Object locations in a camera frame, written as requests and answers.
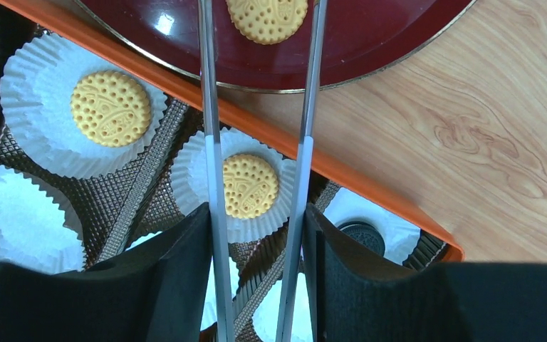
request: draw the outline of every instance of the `wooden table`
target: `wooden table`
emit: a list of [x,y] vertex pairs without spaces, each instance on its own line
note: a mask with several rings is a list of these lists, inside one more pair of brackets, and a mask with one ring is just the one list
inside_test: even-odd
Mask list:
[[[302,95],[224,97],[298,134]],[[321,93],[316,145],[417,203],[468,260],[547,261],[547,1],[479,0],[426,48]]]

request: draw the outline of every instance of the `orange box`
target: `orange box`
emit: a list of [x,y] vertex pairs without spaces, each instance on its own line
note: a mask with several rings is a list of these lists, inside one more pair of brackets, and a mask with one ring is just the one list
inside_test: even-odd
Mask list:
[[[54,0],[0,0],[0,4],[59,33],[192,107],[202,108],[200,88],[138,53],[130,51],[123,42],[87,24]],[[221,99],[219,100],[219,115],[221,121],[227,125],[245,132],[284,155],[296,158],[297,138],[280,128]],[[444,256],[445,261],[464,260],[464,250],[449,232],[439,226],[418,206],[390,188],[317,149],[313,153],[312,170],[448,243],[449,248]]]

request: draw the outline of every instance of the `white paper liner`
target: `white paper liner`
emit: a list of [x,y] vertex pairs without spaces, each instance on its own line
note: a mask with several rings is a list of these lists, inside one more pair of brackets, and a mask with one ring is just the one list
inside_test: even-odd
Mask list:
[[[198,132],[183,145],[171,167],[171,188],[182,214],[188,215],[201,203],[208,202],[207,156],[204,133]],[[221,131],[223,160],[237,154],[255,155],[267,161],[278,176],[278,197],[270,210],[253,219],[227,215],[227,238],[233,242],[251,242],[278,230],[291,211],[292,186],[296,162],[236,129]]]
[[[147,132],[124,147],[102,146],[84,136],[70,108],[77,82],[108,70],[132,77],[150,98]],[[24,152],[48,171],[74,178],[104,175],[134,160],[151,143],[166,109],[162,91],[55,34],[33,39],[10,57],[0,96],[5,122]]]
[[398,265],[411,255],[420,238],[419,227],[344,187],[330,201],[324,216],[337,227],[351,221],[371,224],[385,241],[384,258]]
[[65,215],[38,185],[0,166],[0,261],[45,274],[82,271],[85,250]]
[[[263,298],[263,301],[259,304],[259,307],[257,307],[253,313],[253,326],[255,332],[263,342],[274,342],[276,340],[281,293],[282,281],[278,280],[271,287],[271,290],[269,290],[265,298]],[[305,274],[303,273],[298,274],[296,282],[296,298],[293,312],[291,341],[313,341],[307,283],[305,281]]]
[[[136,247],[147,240],[157,236],[161,232],[149,233],[139,239],[135,240],[127,250]],[[238,291],[240,276],[238,271],[238,266],[229,258],[229,275],[231,278],[231,297],[236,296]],[[213,260],[211,259],[211,269],[209,271],[209,283],[207,285],[207,295],[204,298],[204,308],[202,309],[202,322],[200,323],[200,331],[203,331],[206,328],[209,328],[215,322],[217,322],[217,298],[215,296],[215,275],[213,270]]]

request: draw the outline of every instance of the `dark red bowl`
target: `dark red bowl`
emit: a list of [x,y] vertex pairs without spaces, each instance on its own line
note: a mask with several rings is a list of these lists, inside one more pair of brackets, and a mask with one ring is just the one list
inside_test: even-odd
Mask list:
[[[197,78],[197,0],[76,1],[139,52]],[[402,60],[452,24],[474,1],[329,0],[321,85],[347,83]],[[225,0],[213,2],[220,85],[272,93],[305,88],[312,11],[288,40],[262,46],[234,27]]]

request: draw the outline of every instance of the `cookie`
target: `cookie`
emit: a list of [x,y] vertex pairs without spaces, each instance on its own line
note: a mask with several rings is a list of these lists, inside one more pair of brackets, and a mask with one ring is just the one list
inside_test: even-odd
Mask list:
[[280,43],[301,27],[307,0],[226,0],[231,21],[248,39],[263,45]]
[[70,101],[82,134],[107,147],[139,140],[150,126],[150,100],[142,86],[117,71],[92,73],[80,80]]
[[225,212],[253,219],[267,212],[278,197],[276,171],[253,155],[234,155],[223,162]]

